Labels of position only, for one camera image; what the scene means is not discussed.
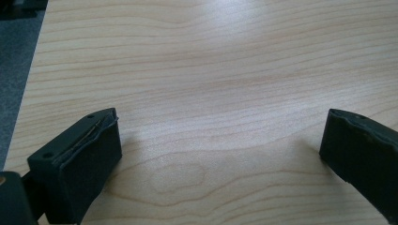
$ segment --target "floor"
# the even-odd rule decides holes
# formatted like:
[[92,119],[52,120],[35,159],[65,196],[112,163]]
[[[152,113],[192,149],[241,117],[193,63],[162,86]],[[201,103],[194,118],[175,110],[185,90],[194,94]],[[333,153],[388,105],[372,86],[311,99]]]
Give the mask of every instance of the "floor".
[[23,91],[44,17],[0,21],[0,171],[21,106]]

